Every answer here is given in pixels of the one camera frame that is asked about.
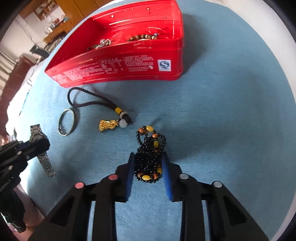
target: white jade bead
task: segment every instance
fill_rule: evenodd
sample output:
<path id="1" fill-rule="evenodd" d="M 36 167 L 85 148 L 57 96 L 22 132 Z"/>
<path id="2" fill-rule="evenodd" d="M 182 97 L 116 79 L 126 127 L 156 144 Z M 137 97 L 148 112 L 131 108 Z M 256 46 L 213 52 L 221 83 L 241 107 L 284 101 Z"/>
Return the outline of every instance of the white jade bead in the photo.
<path id="1" fill-rule="evenodd" d="M 119 126 L 120 126 L 121 128 L 125 128 L 125 127 L 128 126 L 128 124 L 127 124 L 126 120 L 121 119 L 121 120 L 119 121 Z"/>

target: metal watch band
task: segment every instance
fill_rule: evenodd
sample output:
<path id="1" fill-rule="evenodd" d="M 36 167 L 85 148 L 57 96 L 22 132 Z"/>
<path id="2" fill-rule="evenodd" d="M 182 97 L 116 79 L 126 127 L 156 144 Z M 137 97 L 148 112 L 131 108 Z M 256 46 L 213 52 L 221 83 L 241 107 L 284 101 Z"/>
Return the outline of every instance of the metal watch band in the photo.
<path id="1" fill-rule="evenodd" d="M 40 125 L 33 125 L 30 127 L 31 128 L 31 137 L 30 137 L 30 142 L 33 141 L 34 137 L 36 137 L 37 135 L 41 135 L 46 137 L 46 135 L 42 132 Z M 43 154 L 37 156 L 41 166 L 43 167 L 46 175 L 51 178 L 55 175 L 55 172 L 50 164 L 48 155 L 46 152 L 44 152 Z"/>

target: gold charm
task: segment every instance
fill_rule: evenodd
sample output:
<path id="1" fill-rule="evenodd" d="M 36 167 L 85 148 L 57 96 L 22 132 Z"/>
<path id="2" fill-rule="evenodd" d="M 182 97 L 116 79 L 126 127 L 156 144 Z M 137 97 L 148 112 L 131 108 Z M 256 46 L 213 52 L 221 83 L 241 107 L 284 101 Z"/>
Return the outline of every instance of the gold charm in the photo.
<path id="1" fill-rule="evenodd" d="M 104 131 L 107 129 L 114 129 L 118 125 L 118 121 L 116 120 L 101 120 L 99 124 L 100 131 Z"/>

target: yellow bead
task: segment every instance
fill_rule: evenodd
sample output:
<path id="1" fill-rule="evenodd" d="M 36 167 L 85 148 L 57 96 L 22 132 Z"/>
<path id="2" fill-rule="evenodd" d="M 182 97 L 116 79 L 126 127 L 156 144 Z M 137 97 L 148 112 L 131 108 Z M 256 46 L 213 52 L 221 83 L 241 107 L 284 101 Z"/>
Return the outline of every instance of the yellow bead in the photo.
<path id="1" fill-rule="evenodd" d="M 154 129 L 152 126 L 146 126 L 146 130 L 152 132 Z"/>
<path id="2" fill-rule="evenodd" d="M 122 112 L 122 109 L 120 109 L 119 107 L 117 107 L 117 108 L 115 109 L 115 112 L 119 115 L 120 112 Z"/>
<path id="3" fill-rule="evenodd" d="M 156 169 L 156 172 L 159 173 L 159 174 L 162 174 L 162 173 L 163 173 L 163 170 L 162 170 L 161 167 L 158 167 L 158 168 Z"/>
<path id="4" fill-rule="evenodd" d="M 158 141 L 154 141 L 153 145 L 154 145 L 155 148 L 157 148 L 158 147 Z"/>
<path id="5" fill-rule="evenodd" d="M 148 176 L 148 175 L 144 175 L 144 176 L 142 177 L 142 179 L 145 180 L 145 181 L 149 181 L 149 180 L 150 180 L 150 176 Z"/>

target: wooden cabinet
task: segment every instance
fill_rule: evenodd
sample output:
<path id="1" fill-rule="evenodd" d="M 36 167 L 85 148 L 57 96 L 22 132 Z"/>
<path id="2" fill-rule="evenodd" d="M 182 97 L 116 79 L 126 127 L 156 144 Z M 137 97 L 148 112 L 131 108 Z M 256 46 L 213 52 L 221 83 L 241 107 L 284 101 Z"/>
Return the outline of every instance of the wooden cabinet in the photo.
<path id="1" fill-rule="evenodd" d="M 36 9 L 40 4 L 46 4 L 46 6 L 39 13 L 36 12 Z M 43 20 L 44 16 L 47 16 L 55 7 L 57 6 L 54 0 L 33 0 L 31 1 L 24 9 L 20 12 L 20 16 L 25 19 L 31 13 L 35 12 L 36 16 Z"/>
<path id="2" fill-rule="evenodd" d="M 76 26 L 84 19 L 82 12 L 77 7 L 74 0 L 56 0 L 56 2 L 61 7 L 65 15 L 69 18 L 73 26 Z"/>
<path id="3" fill-rule="evenodd" d="M 105 4 L 111 2 L 112 0 L 94 0 L 98 8 L 104 6 Z"/>
<path id="4" fill-rule="evenodd" d="M 5 125 L 8 121 L 7 108 L 9 106 L 9 102 L 13 99 L 15 94 L 20 89 L 28 70 L 33 65 L 34 63 L 21 55 L 19 62 L 9 75 L 9 78 L 3 89 L 2 96 L 0 98 L 0 135 L 2 136 L 8 135 Z"/>
<path id="5" fill-rule="evenodd" d="M 49 33 L 43 41 L 45 43 L 51 43 L 59 34 L 62 32 L 69 33 L 74 28 L 73 24 L 70 21 L 65 23 L 61 23 L 58 27 L 56 27 L 51 33 Z"/>
<path id="6" fill-rule="evenodd" d="M 98 9 L 98 6 L 96 5 L 94 0 L 74 0 L 74 2 L 76 3 L 77 7 L 80 9 L 84 17 L 87 17 Z"/>

